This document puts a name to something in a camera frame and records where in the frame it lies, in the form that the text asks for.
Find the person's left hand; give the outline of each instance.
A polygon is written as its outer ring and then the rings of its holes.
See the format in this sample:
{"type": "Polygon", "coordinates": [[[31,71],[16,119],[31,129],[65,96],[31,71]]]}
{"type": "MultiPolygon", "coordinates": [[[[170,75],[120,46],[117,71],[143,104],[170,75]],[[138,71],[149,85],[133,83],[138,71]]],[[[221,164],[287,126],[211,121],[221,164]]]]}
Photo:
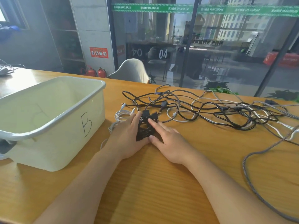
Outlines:
{"type": "Polygon", "coordinates": [[[136,141],[141,114],[140,111],[137,114],[133,113],[126,121],[117,124],[103,149],[109,149],[120,159],[126,159],[148,144],[148,137],[136,141]]]}

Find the forearm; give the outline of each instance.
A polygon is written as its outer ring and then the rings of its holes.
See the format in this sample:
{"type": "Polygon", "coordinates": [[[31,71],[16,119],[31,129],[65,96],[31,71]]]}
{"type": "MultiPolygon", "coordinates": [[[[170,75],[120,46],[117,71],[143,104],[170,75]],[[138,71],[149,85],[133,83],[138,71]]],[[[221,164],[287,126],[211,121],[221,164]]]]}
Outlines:
{"type": "Polygon", "coordinates": [[[109,148],[96,153],[34,224],[94,223],[105,186],[119,161],[109,148]]]}
{"type": "Polygon", "coordinates": [[[221,224],[288,223],[200,152],[194,150],[185,166],[201,184],[221,224]]]}

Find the wooden table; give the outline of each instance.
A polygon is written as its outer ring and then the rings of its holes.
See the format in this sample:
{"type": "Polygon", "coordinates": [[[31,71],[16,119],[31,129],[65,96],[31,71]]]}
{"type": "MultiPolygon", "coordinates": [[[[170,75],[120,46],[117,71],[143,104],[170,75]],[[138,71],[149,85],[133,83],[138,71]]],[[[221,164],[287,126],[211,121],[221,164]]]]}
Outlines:
{"type": "MultiPolygon", "coordinates": [[[[19,69],[7,78],[0,78],[0,97],[61,75],[66,74],[19,69]]],[[[121,92],[127,90],[141,95],[157,87],[113,79],[105,79],[105,82],[106,120],[64,169],[47,172],[16,164],[10,159],[0,161],[0,221],[32,223],[78,175],[109,136],[107,128],[114,122],[115,112],[123,102],[129,103],[121,92]]],[[[188,90],[202,94],[200,90],[188,90]]],[[[219,95],[236,101],[231,95],[219,95]]],[[[257,100],[241,97],[246,102],[257,100]]],[[[299,113],[297,107],[289,110],[299,113]]],[[[166,114],[160,119],[167,119],[166,114]]],[[[284,118],[283,121],[297,124],[291,119],[284,118]]],[[[237,131],[200,118],[188,123],[171,121],[167,125],[181,132],[195,148],[248,190],[241,170],[242,158],[278,140],[261,126],[251,131],[237,131]]],[[[267,154],[250,158],[248,169],[253,184],[265,199],[279,210],[299,217],[297,146],[283,142],[267,154]]],[[[148,145],[119,164],[104,191],[95,223],[218,223],[218,220],[203,189],[189,171],[170,163],[157,148],[148,145]]]]}

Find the number 04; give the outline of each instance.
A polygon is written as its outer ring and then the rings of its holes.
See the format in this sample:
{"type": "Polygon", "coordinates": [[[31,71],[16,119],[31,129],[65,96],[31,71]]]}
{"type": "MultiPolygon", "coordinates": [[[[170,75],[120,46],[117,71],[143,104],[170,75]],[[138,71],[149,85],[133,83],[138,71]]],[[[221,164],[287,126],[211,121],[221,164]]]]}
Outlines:
{"type": "Polygon", "coordinates": [[[167,49],[165,50],[165,52],[163,50],[160,50],[159,52],[159,58],[162,59],[163,57],[167,57],[167,49]]]}

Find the white number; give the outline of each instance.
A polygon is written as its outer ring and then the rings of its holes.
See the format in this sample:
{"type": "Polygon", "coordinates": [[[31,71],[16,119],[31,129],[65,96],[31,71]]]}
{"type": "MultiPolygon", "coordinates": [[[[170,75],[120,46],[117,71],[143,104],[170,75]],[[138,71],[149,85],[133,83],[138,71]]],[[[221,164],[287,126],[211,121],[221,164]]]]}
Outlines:
{"type": "Polygon", "coordinates": [[[135,56],[136,52],[137,52],[138,56],[142,56],[142,50],[141,49],[135,50],[134,48],[132,48],[132,55],[133,56],[135,56]]]}
{"type": "Polygon", "coordinates": [[[163,50],[160,50],[159,52],[159,58],[162,59],[163,57],[167,57],[167,49],[165,50],[165,52],[163,50]]]}
{"type": "Polygon", "coordinates": [[[141,49],[138,49],[138,50],[137,50],[137,55],[138,55],[138,56],[141,56],[141,55],[142,55],[142,50],[141,50],[141,49]]]}

